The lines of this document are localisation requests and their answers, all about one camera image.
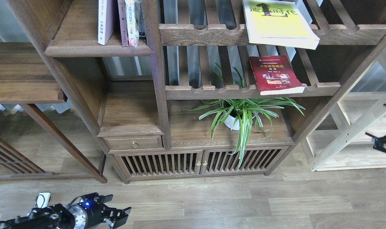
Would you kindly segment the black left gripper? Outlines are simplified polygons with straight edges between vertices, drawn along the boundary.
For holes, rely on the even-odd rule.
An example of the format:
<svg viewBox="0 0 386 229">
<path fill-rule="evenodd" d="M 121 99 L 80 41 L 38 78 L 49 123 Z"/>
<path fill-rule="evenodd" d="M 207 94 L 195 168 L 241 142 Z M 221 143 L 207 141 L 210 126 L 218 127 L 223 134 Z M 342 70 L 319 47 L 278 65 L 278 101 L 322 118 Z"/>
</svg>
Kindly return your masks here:
<svg viewBox="0 0 386 229">
<path fill-rule="evenodd" d="M 132 209 L 131 207 L 123 210 L 104 207 L 103 203 L 112 201 L 113 194 L 105 196 L 94 192 L 81 196 L 81 199 L 80 203 L 69 207 L 69 212 L 75 219 L 75 229 L 92 229 L 103 222 L 106 222 L 110 229 L 116 229 L 126 224 Z"/>
</svg>

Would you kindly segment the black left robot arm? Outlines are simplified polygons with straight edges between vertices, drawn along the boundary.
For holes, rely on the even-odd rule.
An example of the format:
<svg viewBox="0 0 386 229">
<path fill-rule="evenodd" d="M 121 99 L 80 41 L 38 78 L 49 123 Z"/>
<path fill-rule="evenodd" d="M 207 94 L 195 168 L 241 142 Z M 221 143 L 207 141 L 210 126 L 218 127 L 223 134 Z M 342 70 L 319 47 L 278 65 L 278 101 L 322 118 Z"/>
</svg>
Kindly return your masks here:
<svg viewBox="0 0 386 229">
<path fill-rule="evenodd" d="M 113 194 L 94 192 L 75 197 L 67 206 L 32 208 L 27 216 L 0 221 L 0 229 L 92 229 L 103 222 L 115 229 L 127 222 L 131 207 L 121 210 L 106 206 L 112 198 Z"/>
</svg>

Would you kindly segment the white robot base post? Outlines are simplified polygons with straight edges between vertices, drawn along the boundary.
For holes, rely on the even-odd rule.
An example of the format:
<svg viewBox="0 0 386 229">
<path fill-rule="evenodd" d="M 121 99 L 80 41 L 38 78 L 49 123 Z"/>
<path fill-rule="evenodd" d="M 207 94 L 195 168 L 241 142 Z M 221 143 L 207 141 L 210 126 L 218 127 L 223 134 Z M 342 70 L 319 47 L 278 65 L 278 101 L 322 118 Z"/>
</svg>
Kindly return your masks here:
<svg viewBox="0 0 386 229">
<path fill-rule="evenodd" d="M 36 208 L 45 208 L 51 199 L 51 192 L 40 192 L 35 200 Z"/>
</svg>

